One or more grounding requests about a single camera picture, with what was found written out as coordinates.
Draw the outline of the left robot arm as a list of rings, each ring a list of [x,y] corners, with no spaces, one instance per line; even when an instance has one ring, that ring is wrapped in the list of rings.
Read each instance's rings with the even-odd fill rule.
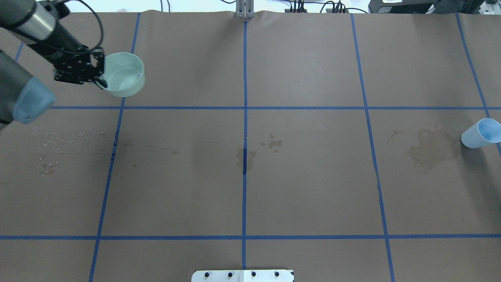
[[[1,128],[11,123],[32,123],[56,101],[56,95],[19,63],[23,48],[29,48],[50,63],[52,78],[57,82],[108,87],[104,77],[105,52],[101,46],[103,24],[86,2],[80,3],[98,23],[99,41],[93,47],[81,43],[61,23],[70,14],[66,0],[1,1],[1,29],[20,41],[15,56],[1,50]]]

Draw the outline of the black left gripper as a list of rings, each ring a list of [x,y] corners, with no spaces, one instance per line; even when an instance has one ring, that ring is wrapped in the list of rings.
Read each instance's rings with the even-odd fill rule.
[[[107,89],[104,78],[105,52],[102,47],[83,55],[71,55],[68,60],[55,65],[53,78],[55,81],[84,84],[94,83],[101,89]]]

